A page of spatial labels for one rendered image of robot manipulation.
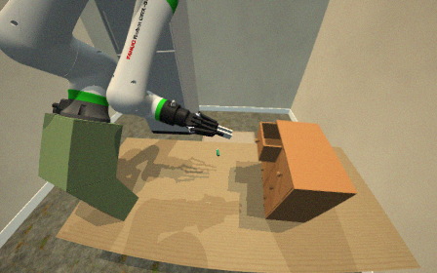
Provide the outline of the orange chest of drawers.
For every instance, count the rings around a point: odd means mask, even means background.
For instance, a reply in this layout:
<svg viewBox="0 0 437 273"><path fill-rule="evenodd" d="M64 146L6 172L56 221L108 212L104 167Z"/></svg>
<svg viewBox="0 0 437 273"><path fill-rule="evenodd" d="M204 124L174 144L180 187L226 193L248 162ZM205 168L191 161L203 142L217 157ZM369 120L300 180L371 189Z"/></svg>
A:
<svg viewBox="0 0 437 273"><path fill-rule="evenodd" d="M293 188L265 219L308 222L358 194L318 124L276 123Z"/></svg>

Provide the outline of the brown wooden drawer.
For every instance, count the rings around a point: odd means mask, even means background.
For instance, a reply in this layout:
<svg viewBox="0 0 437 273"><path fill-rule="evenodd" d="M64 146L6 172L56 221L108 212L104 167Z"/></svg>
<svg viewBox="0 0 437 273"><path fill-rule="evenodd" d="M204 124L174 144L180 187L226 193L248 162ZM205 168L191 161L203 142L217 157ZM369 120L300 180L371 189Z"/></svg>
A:
<svg viewBox="0 0 437 273"><path fill-rule="evenodd" d="M281 202L275 167L269 176L269 184L271 184L268 186L268 189L270 189L271 205L273 210Z"/></svg>
<svg viewBox="0 0 437 273"><path fill-rule="evenodd" d="M263 185L264 185L267 178L268 178L266 162L261 162L261 166L262 166L262 168L260 168L260 170L262 171L262 181L263 181Z"/></svg>
<svg viewBox="0 0 437 273"><path fill-rule="evenodd" d="M268 180L263 187L263 194L262 199L264 199L264 207L265 207L265 216L267 216L271 211L271 199L270 199L270 190L268 189Z"/></svg>
<svg viewBox="0 0 437 273"><path fill-rule="evenodd" d="M282 150L276 164L276 176L280 190L281 200L292 190L293 184L284 150ZM279 177L280 176L280 177Z"/></svg>
<svg viewBox="0 0 437 273"><path fill-rule="evenodd" d="M270 174L275 163L267 162L268 175Z"/></svg>
<svg viewBox="0 0 437 273"><path fill-rule="evenodd" d="M283 148L277 123L260 122L255 142L258 145L258 160L275 163Z"/></svg>

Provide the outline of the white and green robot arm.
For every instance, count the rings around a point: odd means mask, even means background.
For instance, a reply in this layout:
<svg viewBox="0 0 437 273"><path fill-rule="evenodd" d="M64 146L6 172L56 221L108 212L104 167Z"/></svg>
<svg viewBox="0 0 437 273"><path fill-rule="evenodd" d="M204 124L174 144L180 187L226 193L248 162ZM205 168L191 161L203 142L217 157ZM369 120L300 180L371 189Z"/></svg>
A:
<svg viewBox="0 0 437 273"><path fill-rule="evenodd" d="M53 113L110 123L110 105L122 114L174 126L180 104L154 95L147 85L179 0L136 1L118 65L72 35L88 1L9 0L0 12L0 50L21 64L69 81L68 100L53 103Z"/></svg>

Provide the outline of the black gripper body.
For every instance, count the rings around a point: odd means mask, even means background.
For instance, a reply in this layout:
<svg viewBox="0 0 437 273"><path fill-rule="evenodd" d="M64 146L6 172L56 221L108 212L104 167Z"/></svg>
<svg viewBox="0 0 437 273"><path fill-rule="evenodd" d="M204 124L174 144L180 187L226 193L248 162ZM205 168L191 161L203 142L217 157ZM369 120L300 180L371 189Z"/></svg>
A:
<svg viewBox="0 0 437 273"><path fill-rule="evenodd" d="M177 118L175 120L176 125L181 126L181 127L186 127L187 129L188 129L188 127L198 128L199 124L191 122L191 118L193 118L193 115L196 115L196 114L190 113L188 109L181 108L179 110L179 112L177 114ZM193 118L193 119L195 119L195 118ZM198 120L198 119L195 119L195 120L200 122L200 120Z"/></svg>

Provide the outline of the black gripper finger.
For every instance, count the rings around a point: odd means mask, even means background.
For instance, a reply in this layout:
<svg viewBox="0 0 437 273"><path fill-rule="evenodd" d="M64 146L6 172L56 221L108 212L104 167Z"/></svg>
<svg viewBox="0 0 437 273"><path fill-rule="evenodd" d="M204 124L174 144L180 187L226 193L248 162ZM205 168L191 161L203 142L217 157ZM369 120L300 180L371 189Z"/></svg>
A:
<svg viewBox="0 0 437 273"><path fill-rule="evenodd" d="M210 126L207 126L205 124L202 124L201 122L195 120L195 119L191 119L191 122L199 124L198 128L192 128L192 127L188 127L189 129L189 134L190 135L201 135L201 136L206 136L206 137L213 137L214 135L218 135L220 137L225 137L230 139L232 137L232 134L219 130L219 129L215 129L212 128ZM199 129L200 128L200 129Z"/></svg>
<svg viewBox="0 0 437 273"><path fill-rule="evenodd" d="M198 113L196 113L196 115L193 115L193 118L200 120L200 122L202 124L205 124L205 125L210 126L212 128L219 129L219 130L228 132L230 134L232 134L232 132L233 132L232 130L229 130L225 127L219 126L219 123L216 120L204 115L200 111L198 111Z"/></svg>

